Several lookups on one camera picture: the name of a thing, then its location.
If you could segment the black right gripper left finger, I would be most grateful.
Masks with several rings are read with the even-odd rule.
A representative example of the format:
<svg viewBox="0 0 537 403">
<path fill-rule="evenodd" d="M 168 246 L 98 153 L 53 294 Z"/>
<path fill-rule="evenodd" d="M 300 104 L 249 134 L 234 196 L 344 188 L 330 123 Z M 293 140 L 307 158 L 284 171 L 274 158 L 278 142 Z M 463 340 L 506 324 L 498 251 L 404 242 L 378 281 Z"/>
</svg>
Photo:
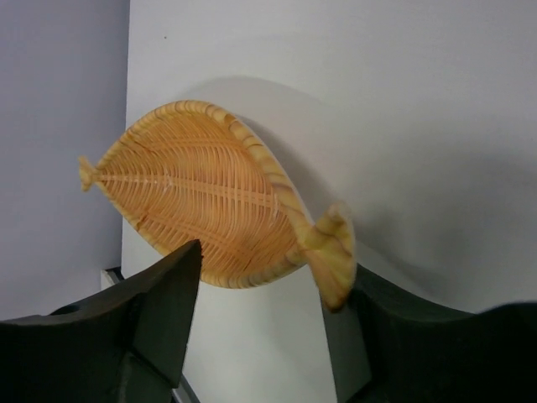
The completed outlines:
<svg viewBox="0 0 537 403">
<path fill-rule="evenodd" d="M 199 241 L 50 313 L 1 323 L 4 402 L 194 402 L 183 375 Z"/>
</svg>

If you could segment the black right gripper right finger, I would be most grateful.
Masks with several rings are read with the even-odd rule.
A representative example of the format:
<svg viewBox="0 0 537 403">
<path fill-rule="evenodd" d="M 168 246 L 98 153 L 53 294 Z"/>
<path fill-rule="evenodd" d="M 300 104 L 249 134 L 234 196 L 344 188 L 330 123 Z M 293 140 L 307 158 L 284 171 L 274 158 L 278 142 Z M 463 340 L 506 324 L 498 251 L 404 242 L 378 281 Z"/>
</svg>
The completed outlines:
<svg viewBox="0 0 537 403">
<path fill-rule="evenodd" d="M 470 313 L 359 266 L 348 302 L 323 312 L 339 402 L 534 402 L 536 304 Z"/>
</svg>

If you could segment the orange fish-shaped woven plate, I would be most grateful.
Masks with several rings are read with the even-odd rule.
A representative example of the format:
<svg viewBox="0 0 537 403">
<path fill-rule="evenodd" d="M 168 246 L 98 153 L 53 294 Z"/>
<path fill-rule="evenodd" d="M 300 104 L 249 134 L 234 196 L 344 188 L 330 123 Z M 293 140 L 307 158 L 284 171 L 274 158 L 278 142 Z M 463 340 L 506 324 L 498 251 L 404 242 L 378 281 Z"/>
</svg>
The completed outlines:
<svg viewBox="0 0 537 403">
<path fill-rule="evenodd" d="M 207 284 L 252 288 L 308 266 L 329 310 L 351 293 L 356 238 L 346 205 L 313 218 L 268 146 L 222 107 L 157 107 L 97 163 L 78 163 L 81 189 L 98 187 L 160 254 L 198 240 Z"/>
</svg>

